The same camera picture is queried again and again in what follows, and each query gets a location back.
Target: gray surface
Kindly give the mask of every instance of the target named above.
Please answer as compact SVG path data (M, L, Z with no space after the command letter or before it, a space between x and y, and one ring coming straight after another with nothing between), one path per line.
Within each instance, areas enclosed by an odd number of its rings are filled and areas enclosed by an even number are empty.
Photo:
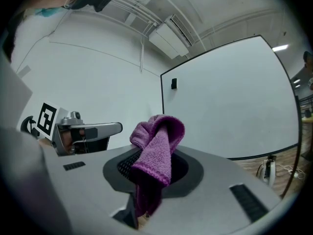
M128 194L114 191L102 174L107 160L134 146L68 157L58 157L52 147L46 146L43 158L30 135L12 130L2 131L0 137L5 150L10 151L1 153L2 172L26 213L39 224L47 229L67 227L67 231L71 229L73 234L79 235L138 234L111 218L125 208ZM241 233L240 229L247 227L249 220L228 189L237 183L246 184L269 209L279 203L279 197L271 189L232 161L182 146L178 150L202 163L203 181L187 197L164 199L141 233ZM64 170L63 165L79 161L86 165ZM23 190L23 186L29 185L32 187ZM273 219L279 214L276 212L270 217ZM267 216L262 220L258 230L270 222ZM243 232L254 233L251 229L243 229Z
M16 128L32 91L11 69L0 51L0 126Z
M125 208L128 194L114 191L105 180L102 169L106 161L134 146L126 146L92 154L57 157L45 152L48 170L53 184L74 230L85 229L85 223L97 226L97 219L107 219ZM178 150L196 158L204 167L204 178L188 196L164 199L162 204L143 228L149 234L227 234L250 224L242 208L232 195L231 185L244 183L268 208L272 209L280 198L265 184L254 178L230 160L179 146ZM83 161L86 165L65 171L63 165ZM89 217L85 212L96 213Z
M31 71L30 67L28 65L26 65L23 69L20 70L20 72L18 73L18 76L20 79L22 79L23 77L25 77L29 72Z
M120 149L58 157L50 147L45 149L45 161L54 188L68 213L73 233L77 235L138 234L111 217L124 210L129 195L114 191L105 180L105 162L133 146ZM63 165L83 161L86 165L65 171Z
M193 156L204 168L199 186L188 196L164 199L143 231L151 234L227 234L250 224L229 187L244 183L267 207L280 198L257 178L234 162L187 147L177 150Z
M93 139L88 139L88 142L98 141L107 137L114 136L119 134L123 130L121 123L97 123L97 124L81 124L81 125L72 125L70 129L91 129L97 128L98 136Z
M78 119L76 117L76 113L79 114L79 112L71 112L70 117L65 117L64 119L61 120L60 125L74 125L74 124L83 124L82 119Z

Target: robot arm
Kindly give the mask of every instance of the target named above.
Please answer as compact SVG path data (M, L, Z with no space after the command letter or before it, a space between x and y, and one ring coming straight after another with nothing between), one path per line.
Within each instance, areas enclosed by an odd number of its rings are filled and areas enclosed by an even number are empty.
M52 146L55 148L59 156L74 155L78 152L91 153L100 151L95 147L95 142L102 142L110 136L116 135L123 130L123 125L117 123L99 123L99 124L84 124L81 120L79 112L71 112L70 117L65 117L61 123L56 123L52 138ZM65 149L65 144L62 139L62 133L70 131L72 137L72 147L70 151Z

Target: purple cloth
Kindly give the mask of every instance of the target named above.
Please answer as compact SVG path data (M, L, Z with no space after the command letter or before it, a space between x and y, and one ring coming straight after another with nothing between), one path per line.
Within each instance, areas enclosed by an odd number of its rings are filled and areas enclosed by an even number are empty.
M130 179L136 183L136 215L152 215L161 202L161 190L170 185L171 155L185 135L175 117L157 115L141 122L131 134L132 144L142 153L133 164Z

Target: white wall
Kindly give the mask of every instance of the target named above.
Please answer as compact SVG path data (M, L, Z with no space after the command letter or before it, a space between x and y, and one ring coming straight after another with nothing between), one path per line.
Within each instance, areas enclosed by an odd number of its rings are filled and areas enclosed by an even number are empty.
M36 41L53 32L60 21L66 20L70 14L71 11L64 9L48 18L35 15L27 16L16 32L15 48L12 53L12 69L17 71Z
M73 12L50 36L51 42L88 47L140 66L141 35L94 14ZM170 59L149 48L145 40L143 68L161 75L170 69Z
M22 64L31 68L23 81L33 96L18 128L25 117L38 117L42 102L49 100L79 111L84 123L121 122L123 132L111 137L109 149L128 145L140 121L162 113L159 75L170 68L147 50L140 73L140 54L138 34L97 18L71 15L53 35L40 40Z

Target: white panel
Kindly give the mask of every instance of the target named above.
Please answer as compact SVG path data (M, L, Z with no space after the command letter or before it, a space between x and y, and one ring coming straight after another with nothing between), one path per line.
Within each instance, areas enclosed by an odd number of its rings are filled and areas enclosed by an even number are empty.
M158 47L160 50L162 50L171 59L179 55L178 52L164 38L162 38L156 31L150 34L149 41L153 43L156 47Z
M171 80L178 89L171 90ZM181 145L226 158L278 151L298 142L288 77L261 37L192 59L162 76L164 111L186 127Z
M178 52L180 56L184 56L188 53L186 46L167 24L162 24L156 31Z
M229 26L212 35L215 47L222 46L246 37L246 22L240 22Z
M16 76L3 51L0 66L0 126L15 128L33 92Z

